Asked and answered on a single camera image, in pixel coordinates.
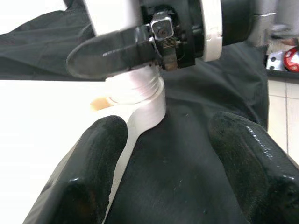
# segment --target white plastic strip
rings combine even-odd
[[[199,0],[205,31],[203,60],[214,61],[222,52],[222,8],[221,0]]]

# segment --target white ring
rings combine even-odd
[[[222,52],[222,8],[221,0],[199,0],[205,33],[203,60],[214,61]]]

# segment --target black cloth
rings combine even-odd
[[[0,36],[0,79],[78,80],[68,54],[89,25],[78,1]],[[162,74],[165,119],[138,140],[107,218],[108,224],[245,224],[208,123],[231,112],[268,123],[263,55],[247,43],[226,46],[218,61]]]

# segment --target red object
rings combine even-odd
[[[298,47],[292,48],[284,56],[285,68],[289,71],[299,72],[299,52]]]

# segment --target tiled floor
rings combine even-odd
[[[299,164],[299,80],[269,80],[269,134]]]

